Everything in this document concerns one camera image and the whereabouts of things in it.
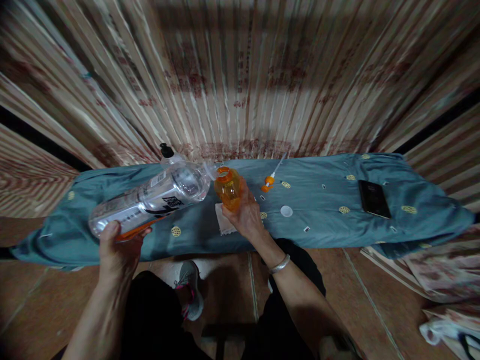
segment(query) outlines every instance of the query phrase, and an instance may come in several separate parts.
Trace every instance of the person's left hand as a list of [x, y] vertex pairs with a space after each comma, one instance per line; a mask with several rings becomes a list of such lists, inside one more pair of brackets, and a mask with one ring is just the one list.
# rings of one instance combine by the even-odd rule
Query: person's left hand
[[139, 264], [144, 237], [152, 232], [148, 227], [134, 238], [117, 242], [121, 225], [109, 222], [100, 234], [100, 282], [131, 280]]

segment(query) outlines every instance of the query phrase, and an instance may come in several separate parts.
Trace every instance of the orange bottle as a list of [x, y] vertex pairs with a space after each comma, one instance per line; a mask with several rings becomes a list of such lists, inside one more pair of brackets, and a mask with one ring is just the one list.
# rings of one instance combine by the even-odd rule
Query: orange bottle
[[218, 177], [213, 184], [223, 205], [231, 212], [240, 205], [240, 176], [237, 170], [222, 166], [217, 170]]

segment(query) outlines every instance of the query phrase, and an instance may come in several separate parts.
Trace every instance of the white bottle cap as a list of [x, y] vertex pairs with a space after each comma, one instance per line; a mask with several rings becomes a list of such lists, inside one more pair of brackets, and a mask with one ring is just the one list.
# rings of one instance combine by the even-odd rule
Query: white bottle cap
[[292, 210], [292, 208], [290, 206], [283, 205], [280, 208], [280, 214], [282, 214], [286, 218], [291, 217], [293, 213], [294, 213], [294, 211]]

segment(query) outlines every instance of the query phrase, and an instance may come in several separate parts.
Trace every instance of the silver bracelet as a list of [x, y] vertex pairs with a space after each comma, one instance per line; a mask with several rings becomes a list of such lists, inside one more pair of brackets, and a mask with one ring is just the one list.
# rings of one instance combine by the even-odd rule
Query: silver bracelet
[[281, 263], [279, 263], [275, 267], [272, 267], [271, 269], [268, 269], [268, 272], [272, 275], [276, 274], [280, 270], [282, 270], [284, 267], [286, 267], [289, 262], [290, 262], [290, 255], [287, 254]]

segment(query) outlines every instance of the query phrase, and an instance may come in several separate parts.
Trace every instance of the black phone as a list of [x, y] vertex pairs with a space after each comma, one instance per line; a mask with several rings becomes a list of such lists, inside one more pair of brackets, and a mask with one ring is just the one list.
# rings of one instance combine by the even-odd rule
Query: black phone
[[358, 180], [361, 205], [365, 212], [385, 219], [391, 219], [389, 205], [382, 186], [374, 182]]

